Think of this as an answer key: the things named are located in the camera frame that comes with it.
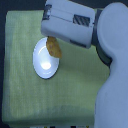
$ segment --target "green towel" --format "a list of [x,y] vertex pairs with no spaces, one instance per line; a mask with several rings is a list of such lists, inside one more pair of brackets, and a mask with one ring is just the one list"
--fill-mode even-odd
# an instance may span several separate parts
[[95,47],[58,39],[63,57],[57,73],[40,78],[32,63],[43,11],[9,11],[6,18],[3,122],[10,126],[93,125],[98,90],[109,69]]

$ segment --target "white plate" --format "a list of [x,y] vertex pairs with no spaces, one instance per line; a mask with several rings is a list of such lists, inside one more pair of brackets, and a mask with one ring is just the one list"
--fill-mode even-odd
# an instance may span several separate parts
[[44,79],[52,77],[59,65],[59,58],[50,56],[46,47],[47,38],[42,38],[33,52],[33,66],[36,73]]

